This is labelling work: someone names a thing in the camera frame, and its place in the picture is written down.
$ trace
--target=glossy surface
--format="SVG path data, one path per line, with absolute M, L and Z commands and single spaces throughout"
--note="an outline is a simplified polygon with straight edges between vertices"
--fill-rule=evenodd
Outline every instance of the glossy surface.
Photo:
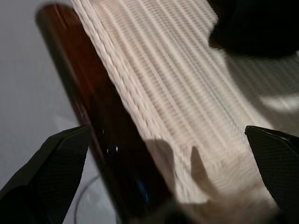
M 123 222 L 148 216 L 172 198 L 73 9 L 49 5 L 36 17 Z

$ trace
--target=gray wall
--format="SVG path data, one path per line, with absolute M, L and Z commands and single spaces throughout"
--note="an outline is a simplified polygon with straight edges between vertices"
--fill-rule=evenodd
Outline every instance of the gray wall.
M 78 125 L 35 24 L 46 0 L 0 1 L 0 188 L 50 136 Z M 115 223 L 114 212 L 88 153 L 82 181 L 64 223 Z

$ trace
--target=beige woven mat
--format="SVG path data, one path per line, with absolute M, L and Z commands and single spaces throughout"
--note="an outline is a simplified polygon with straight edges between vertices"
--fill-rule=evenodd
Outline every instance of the beige woven mat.
M 178 200 L 202 223 L 259 223 L 275 202 L 244 130 L 299 135 L 296 56 L 209 48 L 205 0 L 73 0 L 140 135 Z

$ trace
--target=black object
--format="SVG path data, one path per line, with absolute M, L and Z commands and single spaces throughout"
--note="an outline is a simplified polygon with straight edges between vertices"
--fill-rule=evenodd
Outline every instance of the black object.
M 91 128 L 49 137 L 0 191 L 1 223 L 61 224 L 79 186 Z
M 284 212 L 297 215 L 299 138 L 256 126 L 246 127 L 245 133 L 263 182 L 278 207 Z
M 297 0 L 209 0 L 218 14 L 210 45 L 248 56 L 282 57 L 299 49 Z

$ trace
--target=ribbed texture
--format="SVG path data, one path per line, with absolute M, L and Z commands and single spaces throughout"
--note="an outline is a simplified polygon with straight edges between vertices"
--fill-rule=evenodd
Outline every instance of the ribbed texture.
M 186 207 L 208 223 L 272 214 L 243 132 L 256 125 L 299 134 L 298 58 L 210 49 L 217 18 L 205 0 L 73 3 L 140 135 L 171 146 L 173 157 L 160 141 L 149 150 L 178 200 L 197 204 Z

